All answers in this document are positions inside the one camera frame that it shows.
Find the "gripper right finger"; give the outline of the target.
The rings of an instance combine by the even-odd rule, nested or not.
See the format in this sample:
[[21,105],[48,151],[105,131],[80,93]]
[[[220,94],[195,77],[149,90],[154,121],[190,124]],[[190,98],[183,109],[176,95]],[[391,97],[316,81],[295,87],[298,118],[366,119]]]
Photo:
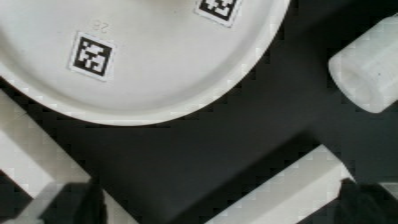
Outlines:
[[341,181],[334,224],[398,224],[398,182]]

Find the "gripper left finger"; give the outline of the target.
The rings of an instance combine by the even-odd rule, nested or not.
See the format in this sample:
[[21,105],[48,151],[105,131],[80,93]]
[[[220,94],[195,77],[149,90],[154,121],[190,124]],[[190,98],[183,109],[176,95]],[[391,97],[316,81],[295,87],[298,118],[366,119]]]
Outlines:
[[44,224],[106,224],[105,195],[96,184],[66,184],[39,220]]

